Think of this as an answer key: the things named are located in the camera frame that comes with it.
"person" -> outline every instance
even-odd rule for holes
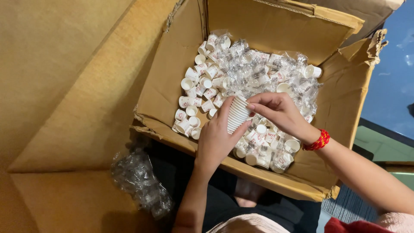
[[[154,173],[179,205],[172,232],[315,232],[320,203],[294,200],[217,169],[251,124],[246,121],[233,134],[227,133],[233,98],[228,97],[202,128],[196,157],[190,162],[193,164],[185,165],[190,170],[175,175],[188,177],[181,179],[183,191],[169,187],[174,175],[170,180],[158,176],[160,170],[168,170],[167,166],[162,169],[154,166]],[[321,131],[305,121],[286,93],[261,93],[247,102],[252,113],[264,116],[304,145],[311,145],[321,137]],[[345,224],[332,218],[325,232],[414,232],[414,191],[333,138],[315,152],[344,184],[381,215],[378,225],[364,221]],[[270,196],[267,195],[267,204],[263,204],[260,200],[267,192]]]

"red bracelet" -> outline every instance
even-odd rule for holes
[[[312,143],[311,145],[304,144],[302,148],[303,150],[319,150],[329,143],[329,139],[331,138],[329,136],[329,133],[325,131],[324,129],[319,129],[319,130],[320,130],[319,139],[316,142]]]

